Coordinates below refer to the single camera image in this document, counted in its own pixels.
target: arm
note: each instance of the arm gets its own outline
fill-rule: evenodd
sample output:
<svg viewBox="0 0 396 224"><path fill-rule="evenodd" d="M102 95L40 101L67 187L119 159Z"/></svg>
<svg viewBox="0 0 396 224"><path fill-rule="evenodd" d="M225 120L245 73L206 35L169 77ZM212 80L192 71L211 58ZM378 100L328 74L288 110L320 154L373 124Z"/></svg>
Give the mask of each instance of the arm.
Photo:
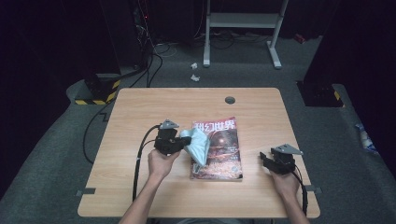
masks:
<svg viewBox="0 0 396 224"><path fill-rule="evenodd" d="M293 174L278 175L270 171L276 186L276 191L285 205L289 220L292 224L309 224L299 202L297 190L300 183Z"/></svg>
<svg viewBox="0 0 396 224"><path fill-rule="evenodd" d="M152 150L148 154L148 180L137 195L134 202L125 212L120 224L124 223L146 223L149 209L154 201L154 196L163 179L169 175L173 162L180 154L180 151L170 156L161 154L157 149Z"/></svg>

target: small black circle on table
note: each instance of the small black circle on table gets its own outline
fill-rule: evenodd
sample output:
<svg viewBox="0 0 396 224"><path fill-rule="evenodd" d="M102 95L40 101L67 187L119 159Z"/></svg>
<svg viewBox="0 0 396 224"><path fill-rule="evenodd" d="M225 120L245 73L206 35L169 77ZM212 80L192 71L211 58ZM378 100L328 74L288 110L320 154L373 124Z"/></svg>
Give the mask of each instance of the small black circle on table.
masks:
<svg viewBox="0 0 396 224"><path fill-rule="evenodd" d="M235 98L233 98L232 96L227 96L225 98L225 103L232 105L233 103L235 103Z"/></svg>

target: gray carpet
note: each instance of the gray carpet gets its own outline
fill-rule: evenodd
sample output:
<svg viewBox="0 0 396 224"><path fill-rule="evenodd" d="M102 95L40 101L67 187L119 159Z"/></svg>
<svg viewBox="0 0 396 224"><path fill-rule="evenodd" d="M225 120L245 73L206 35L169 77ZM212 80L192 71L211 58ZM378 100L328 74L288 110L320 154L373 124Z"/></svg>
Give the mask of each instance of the gray carpet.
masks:
<svg viewBox="0 0 396 224"><path fill-rule="evenodd" d="M296 81L303 80L319 39L303 45L279 39L277 52L283 64L275 70L264 42L235 43L211 52L211 66L202 67L203 47L158 47L163 66L151 87L275 87L282 94L304 162L317 194L321 215L312 223L396 223L396 182L379 156L361 148L359 122L342 85L334 85L345 107L306 107ZM226 46L213 41L212 45ZM196 70L190 65L198 63ZM150 73L160 60L154 57ZM199 82L190 80L192 74ZM123 79L128 88L139 76ZM117 223L119 218L87 218L77 213L79 189L84 189L92 166L82 153L85 129L101 105L74 105L82 81L71 86L71 104L49 128L22 166L0 202L0 223ZM145 77L134 87L146 87ZM104 110L109 115L112 105ZM106 122L100 115L86 136L88 156L94 160ZM264 223L267 220L255 220ZM286 219L276 223L288 223Z"/></svg>

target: hand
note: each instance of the hand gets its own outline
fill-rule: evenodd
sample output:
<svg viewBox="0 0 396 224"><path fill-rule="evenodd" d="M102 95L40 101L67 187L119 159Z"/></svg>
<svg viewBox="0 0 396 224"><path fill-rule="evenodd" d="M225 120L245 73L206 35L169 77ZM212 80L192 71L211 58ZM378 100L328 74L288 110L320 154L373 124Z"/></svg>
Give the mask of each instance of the hand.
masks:
<svg viewBox="0 0 396 224"><path fill-rule="evenodd" d="M163 155L158 149L153 149L148 154L148 170L149 176L162 181L172 170L175 159L180 155L175 152L170 156Z"/></svg>
<svg viewBox="0 0 396 224"><path fill-rule="evenodd" d="M300 182L293 174L279 175L270 171L277 193L282 197L296 197Z"/></svg>

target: magazine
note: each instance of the magazine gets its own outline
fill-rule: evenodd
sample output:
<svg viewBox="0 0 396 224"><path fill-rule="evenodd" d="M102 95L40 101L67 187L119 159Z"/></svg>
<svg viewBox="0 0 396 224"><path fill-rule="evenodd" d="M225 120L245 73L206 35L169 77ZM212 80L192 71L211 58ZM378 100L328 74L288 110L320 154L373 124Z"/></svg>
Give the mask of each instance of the magazine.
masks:
<svg viewBox="0 0 396 224"><path fill-rule="evenodd" d="M191 179L241 181L243 173L235 117L195 121L192 127L208 136L210 148L205 167L191 159Z"/></svg>

